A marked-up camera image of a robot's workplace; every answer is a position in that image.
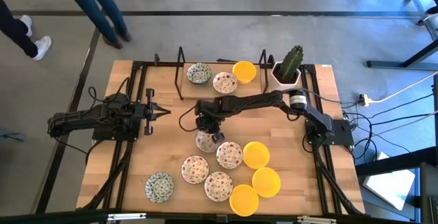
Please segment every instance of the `table leg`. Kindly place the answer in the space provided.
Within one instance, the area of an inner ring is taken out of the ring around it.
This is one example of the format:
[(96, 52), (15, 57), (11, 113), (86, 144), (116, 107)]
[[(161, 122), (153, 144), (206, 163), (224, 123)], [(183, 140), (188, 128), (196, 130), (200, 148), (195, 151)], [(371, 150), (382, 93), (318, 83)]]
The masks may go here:
[(397, 155), (391, 158), (377, 160), (369, 164), (356, 166), (357, 177), (390, 173), (402, 169), (412, 169), (419, 167), (421, 162), (436, 165), (436, 146), (420, 149), (411, 153)]
[(425, 70), (425, 71), (438, 71), (438, 64), (433, 63), (420, 63), (427, 57), (438, 51), (438, 40), (431, 42), (425, 48), (420, 50), (414, 56), (409, 58), (405, 62), (389, 62), (389, 61), (367, 61), (369, 68), (384, 68), (384, 69), (410, 69), (410, 70)]

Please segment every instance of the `wooden table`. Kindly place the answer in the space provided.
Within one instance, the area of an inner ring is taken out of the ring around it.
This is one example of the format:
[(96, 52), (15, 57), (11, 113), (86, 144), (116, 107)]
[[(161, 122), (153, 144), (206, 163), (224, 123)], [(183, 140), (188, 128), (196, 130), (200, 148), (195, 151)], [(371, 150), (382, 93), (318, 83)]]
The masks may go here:
[[(131, 65), (132, 61), (127, 60), (114, 62), (106, 95), (116, 92), (122, 80), (129, 76)], [(316, 65), (315, 67), (320, 94), (338, 100), (331, 66)], [(183, 77), (181, 69), (182, 67), (180, 67), (179, 79)], [(203, 184), (186, 183), (181, 176), (181, 164), (189, 155), (201, 155), (208, 161), (210, 173), (214, 171), (228, 173), (235, 186), (251, 185), (254, 170), (243, 163), (233, 170), (220, 167), (214, 153), (204, 153), (196, 147), (194, 142), (196, 132), (184, 132), (179, 128), (178, 118), (191, 108), (196, 100), (180, 100), (174, 85), (174, 76), (175, 67), (147, 68), (145, 88), (155, 89), (154, 101), (161, 107), (171, 110), (172, 114), (153, 122), (154, 133), (151, 136), (143, 136), (144, 122), (142, 123), (138, 141), (133, 144), (122, 209), (135, 212), (232, 214), (228, 201), (216, 203), (207, 198)], [(322, 106), (324, 112), (334, 119), (342, 119), (342, 111), (338, 103), (322, 101)], [(192, 129), (195, 127), (194, 119), (195, 115), (191, 112), (184, 117), (183, 126)], [(251, 141), (260, 141), (270, 150), (271, 159), (268, 166), (279, 173), (281, 189), (273, 198), (260, 197), (256, 214), (318, 215), (322, 213), (313, 156), (306, 153), (301, 145), (302, 137), (305, 135), (304, 118), (290, 122), (277, 108), (247, 110), (228, 118), (222, 123), (221, 129), (228, 141), (236, 142), (241, 147)], [(90, 154), (77, 207), (86, 205), (107, 179), (114, 145), (114, 141), (102, 142)], [(364, 207), (352, 156), (346, 148), (338, 146), (331, 147), (331, 154), (337, 183), (356, 208), (363, 212)], [(153, 203), (146, 198), (144, 186), (150, 175), (160, 171), (167, 172), (173, 177), (175, 191), (169, 201)], [(118, 182), (114, 186), (110, 206), (115, 205)], [(327, 183), (325, 189), (329, 210), (333, 212), (333, 201)]]

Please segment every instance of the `jeans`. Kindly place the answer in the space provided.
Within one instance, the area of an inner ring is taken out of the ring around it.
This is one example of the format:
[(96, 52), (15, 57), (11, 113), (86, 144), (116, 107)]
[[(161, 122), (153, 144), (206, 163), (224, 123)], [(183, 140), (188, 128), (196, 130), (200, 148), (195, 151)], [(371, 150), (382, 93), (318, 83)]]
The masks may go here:
[[(110, 24), (106, 20), (105, 16), (99, 11), (97, 4), (94, 0), (75, 0), (77, 5), (87, 14), (88, 18), (96, 25), (97, 29), (106, 37), (110, 42), (118, 42), (117, 36)], [(106, 11), (111, 21), (116, 28), (117, 33), (125, 35), (128, 32), (125, 22), (123, 21), (122, 14), (114, 3), (114, 0), (97, 0), (102, 8)]]
[(26, 36), (27, 30), (27, 26), (21, 20), (14, 18), (6, 3), (0, 0), (0, 31), (33, 58), (38, 55), (38, 48)]

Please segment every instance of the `wire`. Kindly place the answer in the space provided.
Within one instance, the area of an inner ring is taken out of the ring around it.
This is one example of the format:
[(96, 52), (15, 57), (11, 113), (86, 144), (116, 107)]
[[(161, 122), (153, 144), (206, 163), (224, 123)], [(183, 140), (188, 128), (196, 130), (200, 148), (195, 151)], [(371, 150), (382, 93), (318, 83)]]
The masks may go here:
[(302, 145), (302, 148), (303, 148), (307, 153), (313, 153), (313, 152), (315, 152), (315, 151), (318, 151), (318, 149), (320, 149), (322, 143), (326, 140), (326, 138), (324, 138), (323, 140), (321, 140), (321, 142), (318, 143), (318, 144), (315, 146), (315, 149), (313, 149), (313, 150), (311, 150), (311, 151), (310, 151), (310, 150), (307, 150), (307, 149), (306, 149), (306, 146), (304, 146), (305, 139), (306, 139), (306, 137), (307, 137), (312, 131), (313, 131), (313, 130), (308, 131), (308, 132), (307, 132), (306, 134), (304, 134), (304, 136), (302, 137), (301, 145)]
[(356, 157), (355, 159), (360, 159), (363, 157), (363, 159), (365, 160), (365, 163), (368, 165), (368, 160), (367, 160), (367, 156), (366, 156), (367, 150), (370, 147), (370, 144), (374, 145), (375, 152), (374, 152), (373, 161), (375, 161), (377, 159), (377, 146), (376, 146), (376, 143), (371, 138), (364, 138), (364, 139), (360, 140), (359, 142), (355, 143), (355, 147), (365, 140), (367, 140), (367, 142), (365, 144), (365, 148), (363, 149), (363, 153), (359, 157)]
[(390, 120), (390, 121), (374, 123), (374, 124), (371, 124), (371, 125), (382, 125), (382, 124), (386, 124), (386, 123), (390, 123), (390, 122), (394, 122), (394, 121), (399, 121), (399, 120), (402, 120), (402, 119), (410, 119), (410, 118), (422, 117), (422, 116), (427, 116), (427, 115), (430, 115), (430, 114), (417, 114), (417, 115), (405, 116), (405, 117), (400, 117), (400, 118), (393, 119), (393, 120)]
[(354, 106), (357, 106), (357, 103), (352, 104), (352, 105), (350, 105), (350, 106), (348, 106), (348, 107), (341, 107), (341, 108), (342, 108), (342, 109), (344, 109), (344, 108), (352, 108), (352, 107), (354, 107)]
[[(389, 112), (389, 111), (395, 110), (396, 108), (400, 108), (400, 107), (402, 107), (402, 106), (404, 106), (404, 105), (408, 105), (408, 104), (414, 103), (414, 102), (419, 101), (419, 100), (423, 100), (423, 99), (428, 98), (428, 97), (431, 97), (431, 96), (433, 96), (433, 93), (430, 94), (430, 95), (426, 95), (426, 96), (424, 96), (424, 97), (420, 97), (420, 98), (415, 99), (415, 100), (413, 100), (413, 101), (410, 101), (410, 102), (407, 102), (407, 103), (403, 103), (403, 104), (401, 104), (401, 105), (398, 105), (398, 106), (396, 106), (396, 107), (394, 107), (394, 108), (390, 108), (390, 109), (385, 110), (385, 111), (383, 111), (383, 112), (379, 112), (379, 113), (377, 113), (377, 114), (375, 114), (375, 115), (373, 115), (373, 116), (371, 116), (371, 117), (367, 117), (367, 118), (372, 119), (372, 118), (374, 118), (375, 116), (378, 116), (378, 115), (380, 115), (380, 114), (384, 114), (384, 113), (386, 113), (386, 112)], [(363, 119), (363, 118), (361, 118), (361, 117), (355, 118), (355, 119), (351, 120), (350, 123), (352, 123), (353, 121), (358, 120), (358, 119)]]
[(325, 101), (330, 101), (330, 102), (333, 102), (333, 103), (340, 103), (340, 104), (356, 104), (357, 102), (342, 102), (342, 101), (336, 101), (336, 100), (332, 100), (332, 99), (328, 99), (328, 98), (325, 98), (325, 97), (322, 97), (321, 95), (319, 95), (319, 94), (316, 94), (315, 92), (313, 92), (313, 91), (311, 91), (311, 90), (307, 90), (306, 88), (289, 88), (289, 89), (287, 89), (287, 90), (282, 90), (281, 92), (282, 93), (286, 93), (286, 92), (289, 92), (289, 91), (291, 91), (291, 90), (303, 90), (303, 91), (307, 91), (307, 92), (309, 92), (309, 93), (311, 93), (311, 94), (313, 94), (313, 95), (315, 95), (315, 96), (317, 96), (317, 97), (319, 97), (319, 98), (321, 98), (321, 99), (323, 99), (323, 100), (325, 100)]
[(186, 114), (188, 114), (190, 111), (192, 111), (195, 107), (196, 107), (196, 104), (195, 104), (192, 108), (190, 108), (187, 112), (183, 113), (183, 114), (179, 117), (179, 120), (178, 120), (179, 127), (180, 127), (181, 129), (183, 129), (185, 132), (193, 132), (193, 131), (195, 131), (195, 130), (198, 129), (198, 127), (196, 127), (196, 128), (194, 128), (194, 129), (190, 129), (190, 130), (188, 130), (188, 129), (184, 128), (184, 127), (182, 126), (182, 124), (181, 124), (181, 119), (182, 119)]
[(286, 114), (286, 118), (287, 118), (288, 120), (290, 120), (290, 121), (296, 121), (296, 120), (298, 120), (298, 119), (301, 117), (301, 115), (297, 115), (295, 118), (291, 119), (291, 118), (289, 117), (289, 115), (290, 115), (290, 114)]
[(96, 141), (93, 146), (91, 146), (91, 148), (88, 150), (87, 152), (87, 156), (85, 157), (85, 165), (87, 165), (88, 163), (88, 157), (90, 156), (91, 151), (97, 146), (99, 145), (101, 142), (103, 142), (103, 140), (98, 140)]
[[(359, 127), (359, 126), (358, 126), (357, 128), (359, 128), (359, 129), (361, 129), (361, 130), (363, 130), (363, 131), (365, 131), (365, 132), (370, 132), (370, 131), (368, 131), (367, 129), (363, 129), (362, 127)], [(382, 136), (380, 136), (380, 135), (377, 135), (377, 134), (373, 133), (373, 136), (378, 136), (378, 137), (381, 138), (383, 141), (385, 141), (385, 142), (387, 142), (387, 143), (389, 143), (389, 144), (391, 144), (391, 145), (393, 145), (393, 146), (400, 147), (400, 148), (404, 149), (405, 151), (407, 151), (408, 153), (411, 152), (411, 151), (409, 151), (408, 149), (406, 149), (405, 147), (403, 147), (403, 146), (401, 146), (401, 145), (397, 145), (397, 144), (395, 144), (395, 143), (393, 143), (393, 142), (389, 142), (388, 140), (384, 139), (384, 138), (383, 138)]]
[(115, 94), (111, 99), (109, 99), (109, 100), (105, 100), (105, 99), (97, 99), (97, 97), (96, 97), (96, 88), (93, 87), (93, 86), (88, 87), (88, 94), (89, 94), (90, 97), (94, 100), (94, 102), (96, 102), (96, 101), (100, 101), (100, 102), (107, 101), (108, 103), (111, 103), (111, 102), (113, 102), (113, 101), (117, 98), (117, 94), (120, 93), (120, 91), (122, 90), (122, 87), (123, 87), (123, 86), (125, 85), (125, 83), (127, 83), (128, 81), (129, 81), (129, 77), (125, 78), (125, 79), (123, 80), (123, 82), (120, 84), (120, 86), (118, 87), (118, 90), (117, 90), (116, 94)]
[(368, 164), (368, 160), (367, 160), (367, 158), (366, 158), (366, 152), (367, 152), (367, 150), (368, 150), (368, 148), (370, 147), (370, 144), (372, 143), (373, 145), (374, 145), (374, 148), (376, 149), (376, 153), (377, 153), (377, 146), (376, 146), (376, 143), (371, 139), (371, 137), (372, 137), (372, 124), (371, 124), (371, 121), (369, 120), (369, 118), (367, 118), (365, 115), (363, 115), (363, 114), (359, 114), (359, 113), (351, 113), (351, 112), (345, 112), (344, 114), (351, 114), (351, 115), (357, 115), (357, 116), (362, 116), (364, 119), (366, 119), (367, 121), (368, 121), (368, 124), (369, 124), (369, 126), (370, 126), (370, 130), (369, 130), (369, 132), (368, 132), (368, 137), (367, 138), (364, 138), (364, 139), (361, 139), (359, 142), (356, 142), (355, 143), (355, 147), (358, 145), (358, 144), (360, 144), (361, 142), (363, 142), (363, 141), (367, 141), (366, 143), (365, 143), (365, 148), (364, 148), (364, 150), (363, 150), (363, 153), (359, 156), (359, 157), (354, 157), (353, 156), (353, 158), (355, 159), (355, 162), (356, 162), (356, 159), (360, 159), (360, 158), (362, 158), (362, 157), (364, 157), (364, 159), (365, 159), (365, 163), (366, 164)]
[(87, 152), (85, 152), (85, 151), (83, 151), (82, 149), (79, 149), (79, 148), (76, 148), (76, 147), (74, 147), (74, 146), (72, 146), (72, 145), (69, 145), (68, 143), (66, 143), (66, 142), (62, 142), (62, 141), (60, 141), (59, 139), (57, 139), (57, 138), (54, 138), (58, 143), (62, 143), (63, 145), (66, 145), (66, 146), (68, 146), (68, 147), (70, 147), (70, 148), (72, 148), (72, 149), (76, 149), (77, 151), (80, 151), (80, 152), (82, 152), (82, 153), (84, 153), (84, 154), (87, 154)]
[(433, 93), (430, 94), (430, 95), (426, 95), (426, 96), (424, 96), (424, 97), (420, 97), (419, 99), (415, 99), (415, 100), (413, 100), (413, 101), (410, 101), (410, 102), (407, 102), (407, 103), (403, 103), (402, 105), (398, 105), (398, 106), (396, 106), (396, 107), (394, 107), (394, 108), (391, 108), (391, 109), (388, 109), (388, 110), (386, 110), (386, 111), (379, 112), (379, 113), (373, 115), (372, 117), (370, 117), (369, 119), (372, 119), (372, 118), (374, 118), (375, 116), (378, 116), (379, 114), (384, 114), (384, 113), (386, 113), (386, 112), (389, 112), (389, 111), (395, 110), (396, 108), (400, 108), (400, 107), (402, 107), (402, 106), (404, 106), (404, 105), (408, 105), (408, 104), (411, 104), (411, 103), (415, 103), (416, 101), (423, 100), (423, 99), (428, 98), (428, 97), (431, 97), (431, 96), (433, 96)]
[(2, 134), (0, 138), (10, 138), (10, 136), (19, 135), (19, 133), (11, 133), (11, 134)]
[(432, 116), (432, 115), (434, 115), (434, 114), (436, 114), (436, 113), (438, 113), (438, 110), (435, 111), (435, 112), (433, 112), (433, 113), (430, 113), (428, 116), (425, 116), (425, 117), (420, 118), (420, 119), (418, 119), (418, 120), (415, 120), (415, 121), (412, 121), (412, 122), (406, 123), (406, 124), (404, 124), (404, 125), (399, 125), (399, 126), (397, 126), (397, 127), (394, 127), (394, 128), (388, 129), (388, 130), (386, 130), (386, 131), (383, 131), (383, 132), (377, 133), (376, 136), (377, 136), (377, 135), (382, 135), (382, 134), (387, 133), (387, 132), (390, 132), (390, 131), (394, 131), (395, 129), (398, 129), (398, 128), (401, 128), (401, 127), (405, 127), (405, 126), (407, 126), (407, 125), (412, 125), (412, 124), (414, 124), (414, 123), (416, 123), (416, 122), (418, 122), (418, 121), (424, 120), (424, 119), (426, 119), (426, 118), (428, 118), (428, 117), (430, 117), (430, 116)]
[(397, 95), (397, 94), (399, 94), (399, 93), (401, 93), (401, 92), (403, 92), (403, 91), (409, 89), (410, 87), (412, 87), (412, 86), (414, 86), (414, 85), (416, 85), (416, 84), (419, 84), (419, 83), (423, 82), (424, 80), (428, 79), (429, 77), (432, 77), (433, 75), (436, 75), (437, 73), (438, 73), (438, 71), (436, 71), (436, 72), (434, 72), (434, 73), (431, 73), (430, 75), (427, 75), (426, 77), (423, 77), (422, 79), (416, 81), (415, 83), (410, 84), (410, 85), (404, 87), (403, 89), (401, 89), (401, 90), (395, 92), (395, 93), (392, 94), (392, 95), (389, 95), (388, 97), (385, 97), (384, 99), (377, 100), (377, 101), (375, 101), (375, 100), (371, 100), (371, 99), (370, 99), (370, 103), (381, 103), (381, 102), (384, 102), (384, 101), (388, 100), (389, 98), (391, 98), (391, 97), (393, 97), (393, 96), (395, 96), (395, 95)]

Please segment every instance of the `gray floor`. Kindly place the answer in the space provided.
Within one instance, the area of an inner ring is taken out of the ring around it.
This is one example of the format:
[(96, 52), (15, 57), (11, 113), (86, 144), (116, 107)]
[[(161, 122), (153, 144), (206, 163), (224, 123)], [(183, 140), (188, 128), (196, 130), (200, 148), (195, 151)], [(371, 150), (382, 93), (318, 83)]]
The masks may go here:
[[(73, 0), (5, 0), (14, 11), (78, 10)], [(349, 12), (414, 12), (404, 0), (116, 0), (122, 11), (151, 10), (285, 10)], [(342, 101), (359, 93), (383, 98), (429, 74), (421, 71), (376, 70), (366, 60), (404, 61), (430, 43), (418, 18), (264, 17), (264, 16), (126, 16), (133, 42), (123, 50), (108, 47), (99, 39), (86, 87), (95, 86), (102, 97), (114, 60), (176, 60), (182, 46), (188, 60), (212, 62), (217, 58), (257, 61), (262, 49), (276, 60), (294, 45), (302, 45), (305, 63), (332, 64)], [(41, 180), (47, 169), (54, 140), (47, 135), (47, 118), (67, 109), (94, 31), (84, 16), (34, 16), (35, 36), (49, 34), (53, 47), (46, 58), (32, 62), (5, 36), (0, 36), (1, 92), (0, 127), (23, 132), (25, 142), (0, 140), (0, 216), (33, 211)], [(433, 56), (429, 61), (436, 61)], [(399, 103), (431, 93), (432, 80), (425, 81), (382, 104), (359, 108), (367, 116)], [(91, 104), (86, 91), (79, 108)], [(376, 117), (386, 121), (399, 116), (433, 110), (427, 99), (407, 108)], [(373, 127), (375, 132), (398, 124)], [(361, 127), (367, 124), (361, 121)], [(389, 132), (383, 137), (407, 149), (429, 147), (434, 142), (433, 120)], [(365, 132), (356, 131), (360, 139)], [(90, 146), (91, 131), (74, 132), (69, 143)], [(377, 138), (379, 151), (405, 153)], [(84, 156), (67, 149), (49, 202), (48, 211), (73, 210), (84, 170)]]

